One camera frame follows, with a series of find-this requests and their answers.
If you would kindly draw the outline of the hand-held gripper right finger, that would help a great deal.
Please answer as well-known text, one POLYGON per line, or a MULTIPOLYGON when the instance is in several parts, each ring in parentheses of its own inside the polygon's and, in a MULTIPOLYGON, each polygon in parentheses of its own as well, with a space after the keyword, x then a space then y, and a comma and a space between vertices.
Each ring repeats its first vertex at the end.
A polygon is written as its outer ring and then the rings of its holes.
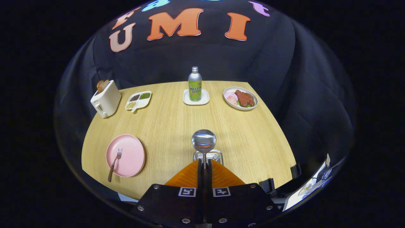
POLYGON ((213 228, 259 228, 281 215, 281 210, 257 183, 243 184, 230 170, 209 162, 211 189, 207 222, 213 228))

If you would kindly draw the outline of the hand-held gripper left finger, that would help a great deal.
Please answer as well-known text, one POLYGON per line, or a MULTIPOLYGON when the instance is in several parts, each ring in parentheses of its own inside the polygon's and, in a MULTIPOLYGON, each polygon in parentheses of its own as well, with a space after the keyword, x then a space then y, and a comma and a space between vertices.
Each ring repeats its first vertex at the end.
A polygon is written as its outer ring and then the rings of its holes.
POLYGON ((204 224, 203 184, 201 181, 201 161, 198 159, 177 173, 179 180, 192 180, 186 187, 152 184, 131 215, 159 228, 197 228, 204 224))

